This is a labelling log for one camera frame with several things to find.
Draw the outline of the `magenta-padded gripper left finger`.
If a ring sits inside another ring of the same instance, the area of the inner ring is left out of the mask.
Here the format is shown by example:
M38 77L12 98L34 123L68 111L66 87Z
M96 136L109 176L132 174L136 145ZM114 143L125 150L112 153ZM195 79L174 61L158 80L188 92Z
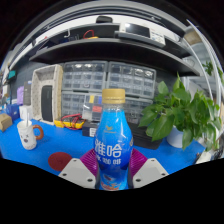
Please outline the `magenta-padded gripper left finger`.
M72 158L59 177L78 186L95 189L99 185L98 163L93 149L80 158Z

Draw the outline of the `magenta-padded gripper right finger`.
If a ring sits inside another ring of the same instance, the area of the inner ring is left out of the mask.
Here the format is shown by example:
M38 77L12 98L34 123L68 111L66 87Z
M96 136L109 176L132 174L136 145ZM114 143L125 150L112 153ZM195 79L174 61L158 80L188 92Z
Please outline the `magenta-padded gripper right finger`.
M132 151L128 170L128 187L141 188L168 175L156 158L147 159L137 149Z

